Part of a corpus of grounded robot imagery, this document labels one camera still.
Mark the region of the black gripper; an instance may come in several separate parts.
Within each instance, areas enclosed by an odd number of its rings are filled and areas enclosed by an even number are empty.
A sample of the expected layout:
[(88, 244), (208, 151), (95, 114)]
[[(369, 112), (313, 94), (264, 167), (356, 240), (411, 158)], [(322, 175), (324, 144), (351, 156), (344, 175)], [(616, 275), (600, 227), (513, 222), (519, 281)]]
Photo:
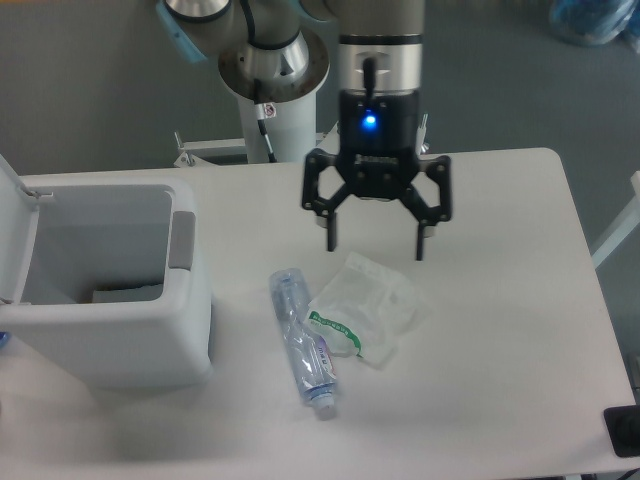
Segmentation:
[[(361, 199), (397, 200), (417, 222), (415, 259), (424, 258), (424, 244), (436, 226), (453, 216), (452, 159), (416, 155), (419, 92), (375, 95), (342, 91), (339, 94), (339, 153), (320, 148), (305, 157), (301, 207), (313, 211), (327, 231), (327, 250), (337, 246), (337, 213), (350, 195)], [(319, 193), (320, 175), (333, 167), (343, 184), (330, 197)], [(437, 190), (437, 200), (426, 200), (414, 181), (424, 178)]]

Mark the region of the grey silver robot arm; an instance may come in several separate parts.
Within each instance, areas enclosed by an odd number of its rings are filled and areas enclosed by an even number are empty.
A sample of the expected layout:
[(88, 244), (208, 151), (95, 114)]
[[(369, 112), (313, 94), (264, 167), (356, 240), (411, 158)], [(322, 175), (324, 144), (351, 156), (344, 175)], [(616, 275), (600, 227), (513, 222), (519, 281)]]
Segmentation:
[(192, 61), (216, 58), (226, 85), (249, 103), (266, 158), (283, 105), (311, 94), (329, 72), (326, 47), (303, 19), (338, 26), (338, 149), (303, 149), (301, 205), (337, 245), (349, 197), (398, 201), (424, 240), (453, 213), (451, 160), (421, 154), (421, 1), (159, 1), (170, 38)]

